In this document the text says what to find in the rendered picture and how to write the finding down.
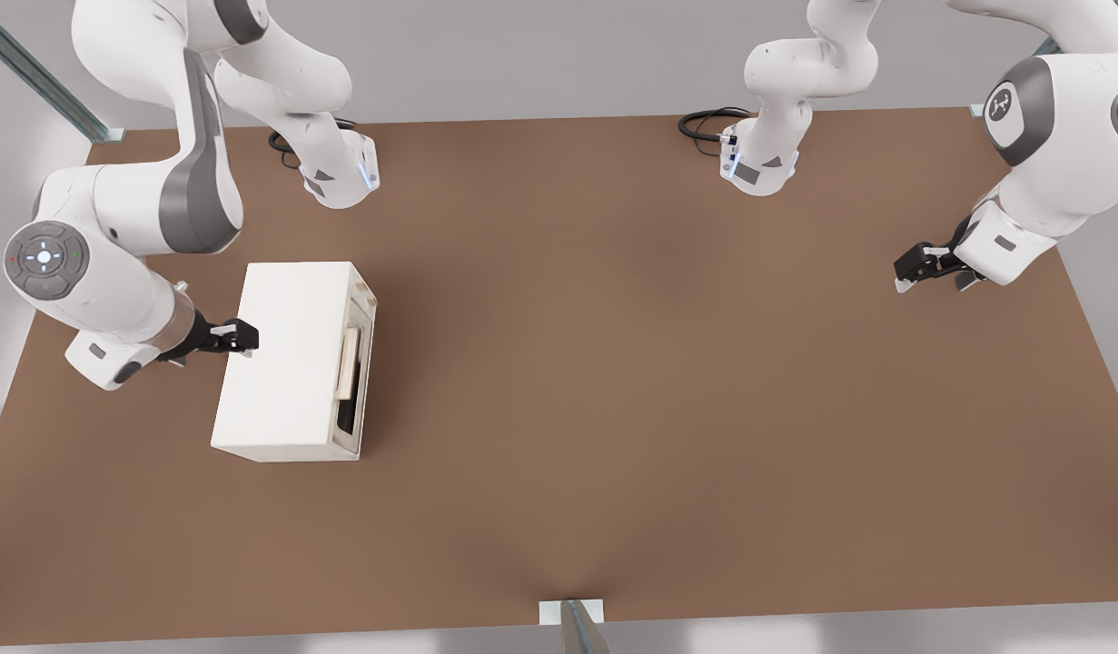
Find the white oven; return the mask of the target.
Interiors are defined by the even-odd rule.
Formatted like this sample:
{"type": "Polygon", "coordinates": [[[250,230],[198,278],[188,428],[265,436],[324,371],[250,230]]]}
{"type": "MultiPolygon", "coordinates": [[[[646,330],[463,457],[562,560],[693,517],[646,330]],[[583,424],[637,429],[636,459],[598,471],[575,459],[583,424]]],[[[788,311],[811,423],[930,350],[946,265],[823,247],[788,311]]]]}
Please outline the white oven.
{"type": "Polygon", "coordinates": [[[238,315],[259,331],[228,357],[214,420],[216,451],[254,462],[356,461],[331,443],[350,262],[252,263],[238,315]]]}

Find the white oven door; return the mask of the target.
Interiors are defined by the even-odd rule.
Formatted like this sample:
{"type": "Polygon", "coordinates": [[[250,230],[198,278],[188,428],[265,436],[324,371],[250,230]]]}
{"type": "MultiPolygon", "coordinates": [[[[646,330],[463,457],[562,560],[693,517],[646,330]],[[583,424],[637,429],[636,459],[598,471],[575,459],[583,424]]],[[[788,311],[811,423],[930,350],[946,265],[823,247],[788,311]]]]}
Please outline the white oven door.
{"type": "Polygon", "coordinates": [[[340,334],[340,347],[344,328],[361,328],[358,372],[356,372],[356,394],[349,401],[333,401],[333,418],[331,418],[331,443],[345,451],[350,459],[359,459],[363,415],[366,410],[366,394],[369,369],[371,368],[371,348],[373,339],[373,320],[376,298],[368,290],[366,282],[358,277],[350,279],[348,298],[344,309],[344,324],[340,334]]]}

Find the silver frame post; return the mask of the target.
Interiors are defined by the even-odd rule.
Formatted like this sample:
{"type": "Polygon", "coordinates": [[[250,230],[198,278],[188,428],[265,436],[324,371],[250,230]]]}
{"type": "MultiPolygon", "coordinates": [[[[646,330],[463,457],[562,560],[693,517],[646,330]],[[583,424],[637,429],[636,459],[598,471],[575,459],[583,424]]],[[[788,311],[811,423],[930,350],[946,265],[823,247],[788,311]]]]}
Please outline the silver frame post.
{"type": "Polygon", "coordinates": [[[603,599],[539,601],[539,625],[558,625],[562,654],[612,654],[599,631],[604,624],[603,599]]]}
{"type": "Polygon", "coordinates": [[[45,99],[63,119],[86,138],[91,144],[119,144],[125,138],[122,127],[106,127],[77,96],[54,77],[22,42],[7,32],[0,23],[0,61],[15,72],[19,79],[31,87],[36,95],[45,99]]]}

